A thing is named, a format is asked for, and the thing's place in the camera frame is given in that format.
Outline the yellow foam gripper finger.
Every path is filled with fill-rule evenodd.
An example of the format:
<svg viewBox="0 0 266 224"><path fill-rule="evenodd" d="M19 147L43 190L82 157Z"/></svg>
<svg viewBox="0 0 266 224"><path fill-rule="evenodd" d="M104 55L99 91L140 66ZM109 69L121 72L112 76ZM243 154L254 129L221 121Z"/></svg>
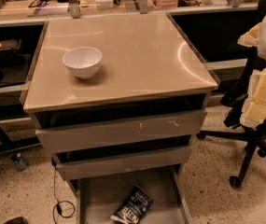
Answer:
<svg viewBox="0 0 266 224"><path fill-rule="evenodd" d="M262 71L253 71L240 117L241 124L249 128L256 128L264 120L266 120L266 68Z"/></svg>
<svg viewBox="0 0 266 224"><path fill-rule="evenodd" d="M259 43L259 28L260 24L258 23L245 34L241 35L237 41L237 44L244 47L256 47Z"/></svg>

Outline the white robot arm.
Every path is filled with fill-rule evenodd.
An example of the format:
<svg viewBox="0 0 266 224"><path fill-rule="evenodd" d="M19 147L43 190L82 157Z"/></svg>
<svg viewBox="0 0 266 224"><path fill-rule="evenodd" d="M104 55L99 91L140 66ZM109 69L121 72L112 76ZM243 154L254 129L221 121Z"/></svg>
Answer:
<svg viewBox="0 0 266 224"><path fill-rule="evenodd" d="M238 39L238 44L256 47L258 56L266 61L266 16ZM249 81L248 97L242 108L240 122L249 128L256 128L266 120L266 68L254 71Z"/></svg>

